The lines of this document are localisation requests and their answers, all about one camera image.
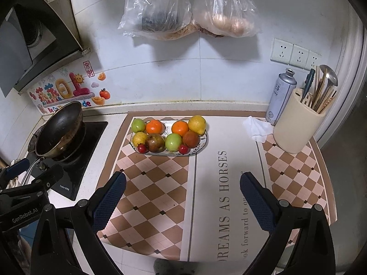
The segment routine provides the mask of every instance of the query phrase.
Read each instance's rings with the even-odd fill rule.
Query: cream utensil holder
[[[274,127],[274,139],[284,151],[297,154],[319,128],[325,113],[318,114],[300,102],[302,89],[294,89],[289,101]]]

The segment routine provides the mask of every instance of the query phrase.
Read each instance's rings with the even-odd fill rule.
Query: paper towel
[[[272,134],[274,129],[269,122],[258,120],[252,116],[245,118],[242,124],[245,127],[248,136],[250,136],[254,141],[258,141],[260,143],[265,143],[267,136]]]

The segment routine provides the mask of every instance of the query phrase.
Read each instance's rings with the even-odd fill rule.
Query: cherry tomato
[[[148,149],[146,148],[146,146],[145,146],[145,145],[143,145],[143,144],[138,145],[138,152],[139,152],[139,153],[144,154],[144,153],[146,153],[147,151],[148,151]]]
[[[186,146],[186,145],[181,145],[179,146],[178,148],[178,151],[182,154],[182,155],[185,155],[189,152],[189,147]]]

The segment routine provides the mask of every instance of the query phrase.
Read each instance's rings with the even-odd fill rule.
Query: fruit plate
[[[179,120],[165,120],[165,121],[162,121],[161,122],[163,123],[164,125],[164,132],[162,134],[162,137],[164,138],[164,140],[166,140],[166,137],[172,133],[171,131],[171,127],[172,125],[177,122]],[[131,138],[130,138],[130,145],[133,147],[133,149],[135,150],[135,152],[139,153],[138,152],[138,148],[136,148],[133,143],[131,142],[133,140],[133,137],[134,137],[135,133],[133,132]],[[147,153],[144,153],[145,155],[158,155],[158,156],[190,156],[190,155],[194,155],[196,153],[198,153],[202,148],[204,148],[205,144],[206,144],[206,141],[208,139],[208,136],[207,136],[207,132],[205,130],[204,134],[202,136],[199,136],[200,140],[199,140],[199,144],[197,147],[193,148],[193,149],[190,149],[190,151],[187,153],[187,154],[181,154],[180,152],[170,152],[168,151],[167,149],[164,150],[163,152],[161,153],[153,153],[153,152],[147,152]]]

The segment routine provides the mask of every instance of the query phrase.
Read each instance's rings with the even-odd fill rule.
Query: aerosol can
[[[273,126],[278,122],[293,89],[297,85],[297,81],[293,76],[294,71],[286,69],[285,73],[279,74],[275,83],[274,92],[265,116],[266,120]]]

